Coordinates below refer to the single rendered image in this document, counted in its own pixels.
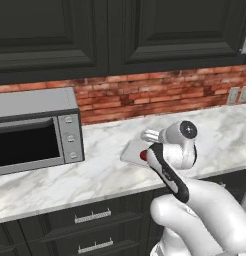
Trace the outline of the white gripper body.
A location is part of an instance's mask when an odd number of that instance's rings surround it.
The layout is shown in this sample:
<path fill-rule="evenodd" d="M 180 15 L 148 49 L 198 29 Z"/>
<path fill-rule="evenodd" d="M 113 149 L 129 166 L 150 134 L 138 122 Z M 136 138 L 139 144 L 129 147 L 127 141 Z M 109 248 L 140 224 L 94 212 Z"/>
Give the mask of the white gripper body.
<path fill-rule="evenodd" d="M 159 142 L 159 132 L 151 129 L 147 129 L 141 133 L 141 139 L 147 142 Z"/>

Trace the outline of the dark lower cupboard door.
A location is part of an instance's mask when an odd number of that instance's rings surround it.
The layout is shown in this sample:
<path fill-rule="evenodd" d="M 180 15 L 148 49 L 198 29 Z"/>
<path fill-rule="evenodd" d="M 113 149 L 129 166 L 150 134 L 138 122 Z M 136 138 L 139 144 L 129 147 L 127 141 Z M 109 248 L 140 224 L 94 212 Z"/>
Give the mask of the dark lower cupboard door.
<path fill-rule="evenodd" d="M 242 203 L 246 193 L 246 169 L 207 177 L 204 181 L 215 182 L 223 186 L 239 203 Z"/>
<path fill-rule="evenodd" d="M 0 256 L 32 256 L 18 221 L 0 223 Z"/>

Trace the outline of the dark cupboard door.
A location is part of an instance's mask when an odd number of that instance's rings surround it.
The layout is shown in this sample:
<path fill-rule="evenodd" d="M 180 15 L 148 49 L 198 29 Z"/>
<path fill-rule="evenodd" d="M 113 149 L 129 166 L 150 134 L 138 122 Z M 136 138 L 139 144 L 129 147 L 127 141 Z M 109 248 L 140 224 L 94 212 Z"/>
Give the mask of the dark cupboard door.
<path fill-rule="evenodd" d="M 107 0 L 0 0 L 0 85 L 108 74 Z"/>
<path fill-rule="evenodd" d="M 109 73 L 245 63 L 246 0 L 108 0 Z"/>
<path fill-rule="evenodd" d="M 215 182 L 223 186 L 239 203 L 242 203 L 246 193 L 246 169 L 207 177 L 204 181 Z"/>
<path fill-rule="evenodd" d="M 18 221 L 0 223 L 0 256 L 32 256 Z"/>

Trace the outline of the dark upper cupboard door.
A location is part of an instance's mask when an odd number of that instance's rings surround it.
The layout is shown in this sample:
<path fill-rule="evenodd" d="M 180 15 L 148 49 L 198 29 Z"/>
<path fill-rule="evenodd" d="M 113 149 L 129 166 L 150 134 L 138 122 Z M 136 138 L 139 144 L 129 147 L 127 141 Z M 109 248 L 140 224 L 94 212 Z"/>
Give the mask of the dark upper cupboard door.
<path fill-rule="evenodd" d="M 107 0 L 0 0 L 0 85 L 108 74 Z"/>
<path fill-rule="evenodd" d="M 245 63 L 246 0 L 108 0 L 109 73 Z"/>

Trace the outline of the dark drawer front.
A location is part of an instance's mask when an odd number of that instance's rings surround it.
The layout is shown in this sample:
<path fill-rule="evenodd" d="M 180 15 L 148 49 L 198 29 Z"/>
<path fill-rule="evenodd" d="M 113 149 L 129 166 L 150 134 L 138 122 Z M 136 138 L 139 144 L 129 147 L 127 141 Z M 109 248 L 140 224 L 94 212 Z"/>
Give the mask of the dark drawer front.
<path fill-rule="evenodd" d="M 131 221 L 99 229 L 89 233 L 78 233 L 71 236 L 46 241 L 51 246 L 54 256 L 145 256 L 146 232 L 139 227 L 139 222 Z M 78 255 L 78 246 L 86 248 L 96 241 L 107 242 L 110 237 L 114 245 L 96 251 Z"/>
<path fill-rule="evenodd" d="M 107 226 L 117 221 L 123 222 L 140 217 L 149 211 L 151 200 L 152 192 L 148 191 L 24 218 L 19 221 L 19 224 L 28 241 L 38 239 L 48 241 L 50 238 L 74 231 Z M 91 211 L 100 213 L 106 211 L 107 208 L 112 212 L 109 217 L 79 224 L 74 222 L 75 215 L 77 217 L 88 216 Z"/>

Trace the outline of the silver toaster oven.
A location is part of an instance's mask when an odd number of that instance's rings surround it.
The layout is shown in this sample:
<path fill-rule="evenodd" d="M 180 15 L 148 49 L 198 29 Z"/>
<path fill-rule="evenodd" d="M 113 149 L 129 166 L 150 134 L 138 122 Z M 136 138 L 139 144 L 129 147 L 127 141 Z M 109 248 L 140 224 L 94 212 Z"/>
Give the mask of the silver toaster oven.
<path fill-rule="evenodd" d="M 0 93 L 0 175 L 84 160 L 73 88 Z"/>

